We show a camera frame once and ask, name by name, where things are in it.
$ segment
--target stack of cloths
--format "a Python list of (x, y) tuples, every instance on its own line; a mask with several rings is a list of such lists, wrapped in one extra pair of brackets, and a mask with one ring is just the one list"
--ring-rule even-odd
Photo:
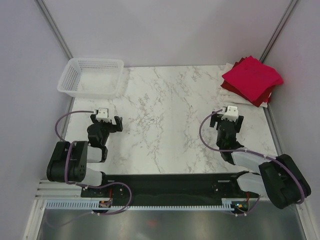
[(274, 87), (284, 82), (275, 69), (252, 56), (242, 58), (234, 65), (227, 63), (221, 75), (224, 81), (220, 94), (224, 96), (224, 102), (256, 107), (267, 107)]

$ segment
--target marble tabletop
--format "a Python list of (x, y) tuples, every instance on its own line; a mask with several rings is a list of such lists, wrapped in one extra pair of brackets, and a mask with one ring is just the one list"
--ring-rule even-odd
[[(88, 163), (106, 174), (226, 173), (245, 170), (225, 162), (206, 148), (199, 126), (212, 111), (228, 105), (219, 95), (219, 73), (224, 65), (124, 68), (117, 98), (76, 98), (73, 111), (109, 108), (123, 117), (123, 132), (111, 133), (104, 163)], [(237, 104), (244, 116), (238, 141), (248, 149), (276, 155), (263, 109)], [(72, 114), (67, 141), (87, 141), (89, 113)], [(203, 126), (203, 138), (216, 146), (217, 131)]]

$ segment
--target red cloth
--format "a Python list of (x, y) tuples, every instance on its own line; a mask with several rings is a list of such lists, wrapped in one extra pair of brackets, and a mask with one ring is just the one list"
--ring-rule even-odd
[(256, 107), (268, 101), (276, 85), (283, 84), (283, 79), (275, 69), (252, 56), (236, 62), (233, 69), (222, 77), (225, 81), (221, 87), (238, 94)]

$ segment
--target metal floor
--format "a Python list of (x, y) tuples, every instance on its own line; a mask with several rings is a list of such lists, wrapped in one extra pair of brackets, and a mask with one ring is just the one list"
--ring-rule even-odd
[[(63, 224), (83, 210), (46, 210)], [(86, 215), (64, 227), (45, 223), (38, 240), (305, 240), (297, 209), (260, 202), (248, 216), (217, 211), (130, 210), (111, 216)]]

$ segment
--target gray wall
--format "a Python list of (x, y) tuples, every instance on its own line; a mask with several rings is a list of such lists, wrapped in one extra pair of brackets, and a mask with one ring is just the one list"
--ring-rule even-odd
[(67, 110), (67, 58), (33, 0), (3, 1), (0, 22), (0, 238), (18, 240)]
[(44, 0), (74, 57), (126, 67), (259, 58), (290, 0)]
[(309, 200), (320, 225), (320, 1), (303, 0), (284, 28), (266, 64), (284, 85), (270, 104), (285, 152), (311, 185)]

